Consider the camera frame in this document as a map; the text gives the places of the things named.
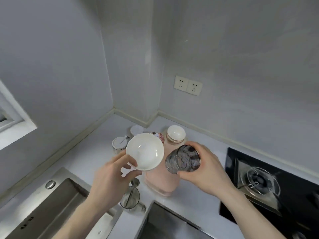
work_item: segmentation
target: hand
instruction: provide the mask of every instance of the hand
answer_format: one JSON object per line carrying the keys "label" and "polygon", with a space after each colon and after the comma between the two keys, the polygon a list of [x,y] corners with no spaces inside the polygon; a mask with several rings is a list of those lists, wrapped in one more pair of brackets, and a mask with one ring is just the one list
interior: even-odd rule
{"label": "hand", "polygon": [[104,214],[116,205],[126,192],[130,181],[142,174],[139,170],[133,170],[123,177],[121,168],[131,169],[127,163],[137,166],[135,159],[122,151],[96,171],[86,202],[97,212]]}
{"label": "hand", "polygon": [[199,153],[201,165],[194,172],[179,171],[181,179],[188,180],[199,187],[202,191],[218,197],[220,200],[235,186],[226,174],[218,157],[207,147],[197,142],[186,142]]}

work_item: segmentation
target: outlet plate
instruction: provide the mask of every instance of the outlet plate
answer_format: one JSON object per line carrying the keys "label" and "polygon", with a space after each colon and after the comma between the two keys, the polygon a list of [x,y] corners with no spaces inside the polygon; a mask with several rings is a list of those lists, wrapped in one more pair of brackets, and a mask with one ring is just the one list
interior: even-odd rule
{"label": "outlet plate", "polygon": [[181,91],[186,91],[188,85],[188,79],[180,76],[175,77],[175,83],[174,83],[174,88],[181,90]]}
{"label": "outlet plate", "polygon": [[201,82],[198,82],[195,80],[189,80],[186,92],[195,96],[199,96],[199,94],[202,91],[202,87],[203,87],[203,84]]}

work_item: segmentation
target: person's left hand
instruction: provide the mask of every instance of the person's left hand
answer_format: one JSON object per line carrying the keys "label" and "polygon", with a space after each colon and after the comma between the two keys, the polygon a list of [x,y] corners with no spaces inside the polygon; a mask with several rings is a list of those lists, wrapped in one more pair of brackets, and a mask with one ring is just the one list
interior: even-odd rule
{"label": "person's left hand", "polygon": [[128,163],[137,166],[135,159],[122,151],[96,171],[86,202],[97,209],[97,212],[104,214],[116,205],[126,192],[130,181],[142,174],[139,170],[133,170],[123,177],[121,168],[131,169]]}

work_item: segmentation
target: countertop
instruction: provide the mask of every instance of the countertop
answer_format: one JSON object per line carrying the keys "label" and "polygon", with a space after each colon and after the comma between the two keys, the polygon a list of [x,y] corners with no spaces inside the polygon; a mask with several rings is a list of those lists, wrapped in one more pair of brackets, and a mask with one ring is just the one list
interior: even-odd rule
{"label": "countertop", "polygon": [[[145,132],[162,132],[170,125],[174,124],[177,123],[163,117],[157,117],[149,128],[145,129]],[[0,209],[0,221],[8,214],[12,213],[22,201],[31,195],[39,186],[43,185],[61,167],[65,167],[91,185],[95,170],[114,156],[112,140],[118,136],[129,135],[130,127],[133,125],[135,124],[129,120],[115,114],[112,115],[100,127],[78,143],[66,155],[2,207]],[[197,141],[206,145],[218,156],[221,164],[225,164],[227,148],[229,147],[227,144],[189,128],[183,128],[186,131],[188,140]],[[305,174],[278,161],[262,157],[250,150],[240,149],[240,151],[319,184],[318,178]],[[170,197],[163,197],[150,190],[143,183],[143,176],[144,175],[138,177],[141,181],[138,189],[141,194],[140,201],[146,205],[147,210],[149,209],[150,204],[155,200],[196,224],[205,233],[215,239],[244,238],[236,224],[219,215],[218,210],[220,201],[216,197],[202,192],[190,182],[183,180],[181,180],[179,187]],[[138,236],[137,234],[143,225],[146,215],[147,213],[127,213],[124,211],[111,231],[108,239],[135,239]]]}

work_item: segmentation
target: wall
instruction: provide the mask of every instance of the wall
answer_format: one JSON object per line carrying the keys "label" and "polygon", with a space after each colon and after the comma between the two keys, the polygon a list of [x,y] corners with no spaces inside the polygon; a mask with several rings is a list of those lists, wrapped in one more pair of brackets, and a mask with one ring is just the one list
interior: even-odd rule
{"label": "wall", "polygon": [[[319,172],[319,0],[175,0],[160,110]],[[202,82],[200,96],[173,89]]]}
{"label": "wall", "polygon": [[1,80],[38,126],[0,151],[2,193],[113,103],[93,0],[2,0],[0,57]]}
{"label": "wall", "polygon": [[158,109],[173,0],[98,0],[114,107],[148,121]]}

